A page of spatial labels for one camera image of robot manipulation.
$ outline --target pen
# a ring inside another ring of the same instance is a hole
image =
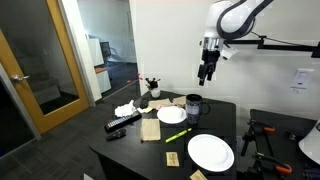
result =
[[[176,134],[176,135],[174,135],[174,136],[166,139],[166,143],[168,143],[168,142],[170,142],[170,141],[173,141],[173,140],[177,139],[177,138],[180,137],[180,136],[185,135],[187,132],[189,132],[189,131],[191,131],[191,130],[192,130],[192,128],[189,128],[189,129],[187,129],[187,130],[184,130],[184,131],[182,131],[182,132],[180,132],[180,133],[178,133],[178,134]]]

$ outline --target green marker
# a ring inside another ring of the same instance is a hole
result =
[[[180,132],[180,133],[172,136],[171,138],[166,139],[166,143],[168,143],[168,142],[170,142],[170,141],[173,141],[173,140],[177,139],[178,137],[187,134],[187,132],[189,132],[189,131],[191,131],[191,130],[192,130],[192,128],[189,128],[188,130],[184,130],[184,131],[182,131],[182,132]]]

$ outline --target mug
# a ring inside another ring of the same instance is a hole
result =
[[[206,104],[208,111],[202,112],[202,105]],[[202,101],[202,97],[198,94],[189,94],[186,97],[186,112],[187,112],[187,122],[189,124],[197,124],[200,115],[208,114],[210,112],[210,106],[208,103]]]

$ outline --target white plate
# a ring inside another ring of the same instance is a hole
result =
[[[162,107],[157,116],[160,121],[167,124],[177,124],[187,118],[187,113],[184,109],[177,106]]]
[[[188,152],[196,164],[213,172],[225,171],[234,162],[234,155],[229,145],[209,134],[193,137],[188,143]]]

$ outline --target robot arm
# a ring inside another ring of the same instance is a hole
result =
[[[202,41],[202,60],[198,71],[199,85],[205,78],[211,80],[215,72],[224,39],[231,40],[246,36],[254,27],[255,17],[273,0],[240,0],[236,4],[218,1],[209,8],[206,30]]]

